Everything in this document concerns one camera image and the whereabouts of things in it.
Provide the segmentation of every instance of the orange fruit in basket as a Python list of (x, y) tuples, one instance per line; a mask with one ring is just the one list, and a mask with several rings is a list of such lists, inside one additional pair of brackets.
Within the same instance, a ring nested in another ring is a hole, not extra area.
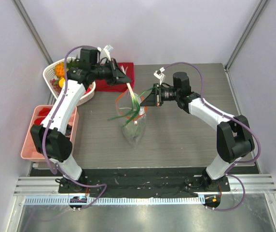
[(56, 65), (56, 67), (55, 67), (55, 75), (58, 78), (64, 77), (64, 75), (65, 75), (65, 73), (64, 73), (64, 62), (59, 63), (59, 64)]

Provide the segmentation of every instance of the gray table surface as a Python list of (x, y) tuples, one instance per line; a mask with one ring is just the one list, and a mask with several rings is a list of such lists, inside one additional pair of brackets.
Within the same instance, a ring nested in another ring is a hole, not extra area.
[[(136, 65), (135, 91), (152, 87), (155, 70), (162, 65)], [(237, 115), (237, 109), (222, 64), (198, 64), (205, 79), (205, 98), (221, 110)], [(197, 71), (177, 65), (165, 71), (166, 82), (172, 74), (186, 72), (192, 90), (200, 93)], [(73, 155), (82, 168), (203, 167), (215, 158), (216, 133), (205, 122), (178, 108), (176, 102), (148, 107), (146, 128), (141, 143), (133, 148), (123, 137), (116, 116), (115, 100), (120, 93), (96, 92), (78, 107), (79, 124)], [(40, 163), (39, 168), (47, 168)]]

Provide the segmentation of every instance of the glass panel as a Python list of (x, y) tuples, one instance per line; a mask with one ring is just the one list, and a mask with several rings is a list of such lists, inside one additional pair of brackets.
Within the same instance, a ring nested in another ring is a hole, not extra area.
[[(240, 194), (223, 195), (220, 207), (232, 207), (241, 200), (241, 197)], [(49, 221), (40, 222), (39, 218)], [(75, 212), (66, 205), (26, 205), (18, 231), (275, 232), (276, 230), (264, 194), (247, 194), (244, 203), (230, 212), (206, 210), (199, 204), (107, 205), (92, 206)]]

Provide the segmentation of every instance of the white wall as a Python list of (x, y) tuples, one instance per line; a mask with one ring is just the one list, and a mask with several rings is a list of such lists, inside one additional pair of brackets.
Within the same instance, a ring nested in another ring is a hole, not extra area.
[(111, 44), (118, 61), (226, 63), (259, 0), (22, 0), (54, 61)]
[(276, 184), (276, 1), (270, 1), (231, 68), (241, 111), (257, 132), (264, 173)]
[(13, 3), (0, 0), (0, 231), (17, 179), (30, 167), (20, 152), (32, 111), (48, 99), (46, 65)]

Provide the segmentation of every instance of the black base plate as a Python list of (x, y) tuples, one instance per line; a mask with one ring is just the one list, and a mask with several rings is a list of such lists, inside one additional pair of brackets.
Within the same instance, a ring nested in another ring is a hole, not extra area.
[[(161, 169), (98, 169), (96, 172), (86, 172), (87, 184), (96, 185), (106, 183), (108, 185), (103, 197), (110, 198), (183, 198), (196, 197), (194, 192), (217, 192), (215, 189), (206, 190), (202, 185), (201, 177), (193, 174), (177, 171), (173, 168)], [(227, 177), (220, 182), (222, 192), (230, 191)], [(90, 196), (95, 197), (102, 188), (88, 189)], [(59, 187), (59, 193), (74, 193), (71, 189)]]

